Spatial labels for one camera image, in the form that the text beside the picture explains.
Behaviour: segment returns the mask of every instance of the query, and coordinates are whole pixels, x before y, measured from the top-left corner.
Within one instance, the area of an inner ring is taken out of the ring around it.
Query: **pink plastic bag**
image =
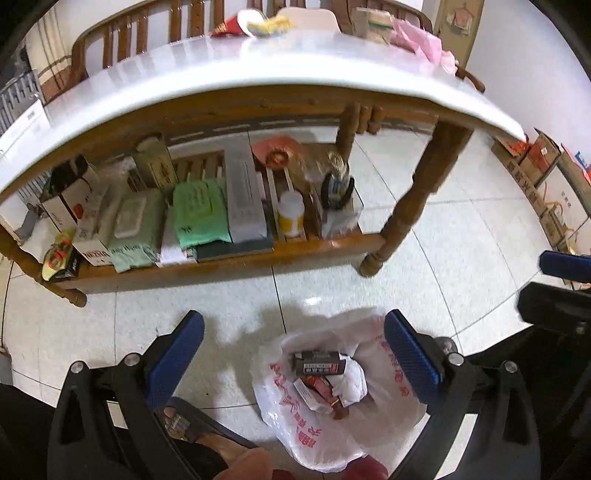
[[[456,74],[456,58],[452,52],[443,50],[440,38],[399,18],[392,18],[392,26],[394,32],[390,42],[393,45],[413,51],[417,57],[433,65],[441,65],[450,75]]]

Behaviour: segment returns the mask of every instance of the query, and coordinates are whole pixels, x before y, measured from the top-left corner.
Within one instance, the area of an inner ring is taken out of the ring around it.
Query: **green plastic bag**
[[[228,210],[215,179],[186,181],[174,189],[174,231],[181,249],[215,240],[232,242]]]

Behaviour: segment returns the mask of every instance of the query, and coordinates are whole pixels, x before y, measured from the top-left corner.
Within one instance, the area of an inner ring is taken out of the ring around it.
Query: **small box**
[[[532,183],[538,183],[544,172],[538,168],[538,165],[529,157],[525,157],[519,164],[520,169],[525,173]]]
[[[82,155],[56,167],[39,201],[60,232],[76,229],[98,177]]]
[[[525,168],[522,168],[527,173],[531,172],[534,174],[534,176],[536,174],[535,172],[539,171],[539,180],[540,177],[550,168],[552,163],[554,163],[554,160],[556,160],[560,155],[560,147],[554,140],[552,140],[542,131],[538,129],[535,129],[535,131],[538,132],[538,138],[531,146],[529,152],[527,152],[527,155],[521,164],[527,161]]]
[[[556,207],[548,209],[542,214],[540,224],[551,247],[556,247],[564,240],[566,228],[556,215]]]
[[[96,189],[86,204],[82,219],[78,222],[73,245],[91,265],[112,265],[109,239],[124,189],[116,185]]]
[[[330,415],[333,413],[332,407],[328,405],[318,393],[309,389],[301,378],[296,379],[294,387],[311,411],[318,412],[322,415]]]
[[[346,364],[347,360],[338,352],[313,350],[294,355],[294,370],[298,376],[342,375]]]
[[[499,142],[495,142],[491,150],[517,182],[517,185],[521,188],[536,214],[538,216],[542,215],[546,211],[546,205],[538,191],[535,189],[534,183],[527,177],[527,175],[525,175],[521,167],[517,164],[517,159]]]

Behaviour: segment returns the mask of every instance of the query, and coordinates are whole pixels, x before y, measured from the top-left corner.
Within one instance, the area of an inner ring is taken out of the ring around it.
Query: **plastic bag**
[[[384,338],[388,311],[353,310],[320,319],[321,328],[284,335],[253,359],[252,386],[262,419],[304,467],[340,472],[370,449],[407,436],[425,415],[426,406]],[[309,410],[293,386],[292,355],[314,349],[346,353],[365,371],[368,396],[350,406],[344,420]]]
[[[215,179],[179,183],[173,205],[174,231],[182,250],[215,240],[232,242],[223,190]]]

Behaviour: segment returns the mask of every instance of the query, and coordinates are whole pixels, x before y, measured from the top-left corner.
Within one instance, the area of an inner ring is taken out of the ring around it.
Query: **white plastic bag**
[[[284,335],[262,346],[254,358],[252,386],[262,419],[306,468],[340,472],[370,449],[407,436],[425,415],[426,406],[414,396],[384,339],[387,312],[353,310],[322,319],[322,327]],[[348,418],[317,414],[301,400],[291,359],[305,350],[339,351],[361,364],[368,396],[349,407]]]

